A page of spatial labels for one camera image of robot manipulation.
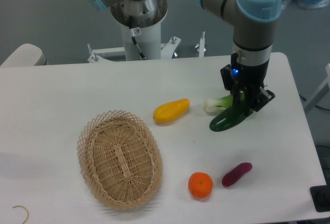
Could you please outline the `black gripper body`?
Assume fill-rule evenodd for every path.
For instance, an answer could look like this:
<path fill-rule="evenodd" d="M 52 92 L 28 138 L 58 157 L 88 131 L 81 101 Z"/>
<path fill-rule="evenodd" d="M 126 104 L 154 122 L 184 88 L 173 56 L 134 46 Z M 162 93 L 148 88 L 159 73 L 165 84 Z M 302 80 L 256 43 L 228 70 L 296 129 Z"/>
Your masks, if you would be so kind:
<path fill-rule="evenodd" d="M 241 94 L 247 90 L 256 93 L 254 111 L 260 111 L 275 98 L 275 94 L 265 89 L 264 79 L 268 69 L 268 62 L 257 66 L 246 66 L 239 62 L 239 54 L 234 52 L 230 56 L 230 64 L 220 70 L 224 88 L 232 94 L 233 88 L 239 88 Z"/>

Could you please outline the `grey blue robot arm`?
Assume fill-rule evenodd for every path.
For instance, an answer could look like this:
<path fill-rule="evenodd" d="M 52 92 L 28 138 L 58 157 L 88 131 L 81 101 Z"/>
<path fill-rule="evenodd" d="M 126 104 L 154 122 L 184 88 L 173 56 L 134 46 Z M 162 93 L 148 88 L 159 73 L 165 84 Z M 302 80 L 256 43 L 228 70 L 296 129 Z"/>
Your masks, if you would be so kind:
<path fill-rule="evenodd" d="M 127 60 L 160 59 L 160 24 L 166 0 L 89 0 L 98 10 L 110 9 L 121 25 Z M 245 116 L 262 109 L 274 94 L 265 89 L 266 76 L 282 0 L 194 0 L 234 28 L 230 64 L 221 69 L 234 108 Z"/>

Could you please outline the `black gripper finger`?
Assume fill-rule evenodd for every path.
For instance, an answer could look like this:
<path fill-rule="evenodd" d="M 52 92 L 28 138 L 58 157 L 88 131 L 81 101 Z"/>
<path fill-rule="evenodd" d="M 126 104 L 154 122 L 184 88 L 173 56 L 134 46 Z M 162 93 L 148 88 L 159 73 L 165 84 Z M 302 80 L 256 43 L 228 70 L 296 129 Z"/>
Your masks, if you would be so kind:
<path fill-rule="evenodd" d="M 244 97 L 245 97 L 245 101 L 247 104 L 247 111 L 246 111 L 246 116 L 250 116 L 253 112 L 254 112 L 254 102 L 256 100 L 256 93 L 251 90 L 251 89 L 247 89 L 244 92 Z"/>
<path fill-rule="evenodd" d="M 241 100 L 241 90 L 239 88 L 232 89 L 233 102 L 232 105 L 236 106 L 240 103 Z"/>

